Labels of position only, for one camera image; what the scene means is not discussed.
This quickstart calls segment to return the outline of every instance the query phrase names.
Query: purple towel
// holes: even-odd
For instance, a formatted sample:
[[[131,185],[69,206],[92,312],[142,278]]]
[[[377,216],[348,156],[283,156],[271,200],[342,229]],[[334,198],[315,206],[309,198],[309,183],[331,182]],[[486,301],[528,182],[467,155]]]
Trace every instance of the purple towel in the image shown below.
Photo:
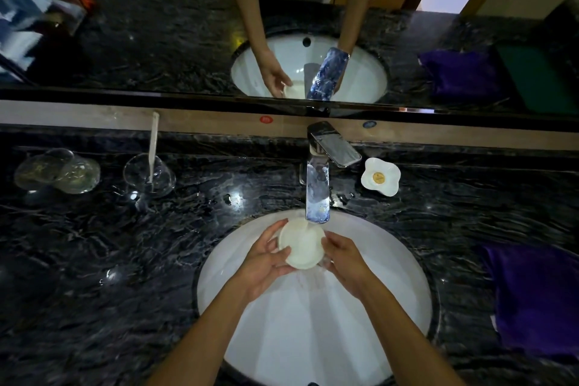
[[[434,100],[492,103],[507,97],[487,54],[438,50],[419,54],[418,61],[432,77]]]
[[[476,247],[496,285],[503,345],[536,355],[579,355],[579,257],[552,246]]]

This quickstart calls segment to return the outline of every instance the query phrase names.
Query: marble countertop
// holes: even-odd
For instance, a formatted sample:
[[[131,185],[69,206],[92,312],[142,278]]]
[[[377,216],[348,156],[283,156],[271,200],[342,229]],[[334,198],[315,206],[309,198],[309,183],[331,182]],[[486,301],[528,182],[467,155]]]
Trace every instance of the marble countertop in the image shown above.
[[[293,156],[300,147],[270,141],[255,157],[241,157],[245,139],[188,141],[189,151],[161,154],[177,175],[174,192],[137,212],[115,192],[139,142],[83,143],[102,168],[101,183],[87,194],[26,194],[11,176],[39,150],[10,144],[12,136],[0,147],[0,378],[7,386],[143,382],[198,316],[194,275],[215,245],[252,218],[305,205]],[[579,175],[509,168],[513,154],[503,167],[489,168],[445,163],[442,155],[436,164],[421,163],[398,147],[396,196],[362,188],[359,169],[334,169],[334,208],[409,245],[438,306],[433,342],[467,383],[576,384],[576,359],[502,348],[490,321],[493,289],[471,249],[477,241],[579,251]],[[233,193],[236,204],[228,199]],[[252,383],[223,370],[217,384]]]
[[[79,32],[92,68],[66,87],[242,95],[230,77],[232,54],[245,41],[233,0],[98,0],[98,5]],[[334,5],[262,1],[269,36],[293,31],[337,37],[342,14],[343,8]],[[431,82],[418,64],[418,53],[438,48],[484,51],[497,40],[524,41],[536,24],[370,9],[358,45],[388,69],[388,92],[380,103],[443,109],[448,106],[430,99]],[[513,111],[506,104],[482,109]]]

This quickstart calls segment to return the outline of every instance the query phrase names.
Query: faucet handle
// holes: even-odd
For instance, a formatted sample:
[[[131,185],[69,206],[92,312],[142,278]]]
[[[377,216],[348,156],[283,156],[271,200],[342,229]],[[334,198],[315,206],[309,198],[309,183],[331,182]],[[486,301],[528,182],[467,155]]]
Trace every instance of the faucet handle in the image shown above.
[[[328,121],[309,125],[308,140],[312,154],[327,154],[339,168],[346,168],[362,160],[358,151]]]

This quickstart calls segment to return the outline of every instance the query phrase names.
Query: soap dish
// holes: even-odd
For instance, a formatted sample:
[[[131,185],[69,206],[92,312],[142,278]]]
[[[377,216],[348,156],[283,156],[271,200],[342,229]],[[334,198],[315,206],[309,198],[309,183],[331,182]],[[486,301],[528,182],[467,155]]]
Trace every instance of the soap dish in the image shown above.
[[[400,169],[393,163],[384,162],[376,157],[366,160],[362,174],[362,186],[372,191],[392,197],[398,192]]]

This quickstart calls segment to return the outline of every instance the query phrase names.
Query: wet countertop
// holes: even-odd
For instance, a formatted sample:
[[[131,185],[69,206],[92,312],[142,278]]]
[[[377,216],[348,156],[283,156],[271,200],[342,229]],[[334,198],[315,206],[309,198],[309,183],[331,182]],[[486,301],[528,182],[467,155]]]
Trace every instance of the wet countertop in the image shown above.
[[[230,77],[232,55],[245,41],[233,0],[98,0],[99,9],[79,32],[92,61],[67,87],[242,95]],[[268,36],[311,33],[337,37],[343,7],[263,0]],[[497,40],[525,41],[535,20],[459,17],[436,12],[370,9],[358,45],[377,57],[390,75],[379,101],[435,107],[431,82],[417,54],[432,49],[486,51]],[[498,104],[487,111],[512,111]]]
[[[7,386],[143,382],[198,316],[193,281],[215,245],[252,218],[305,205],[298,182],[305,141],[164,134],[161,157],[177,187],[138,212],[119,194],[123,165],[146,146],[146,134],[113,133],[3,134],[0,372]],[[16,188],[18,163],[48,142],[97,160],[97,188],[84,195]],[[334,169],[334,209],[408,245],[429,276],[433,342],[467,383],[576,384],[574,358],[501,347],[490,320],[492,283],[471,248],[494,239],[579,251],[579,175],[537,170],[548,157],[521,169],[528,162],[513,151],[491,158],[459,147],[359,148],[399,164],[400,191],[387,198],[361,187],[359,168]],[[217,384],[251,383],[225,369]]]

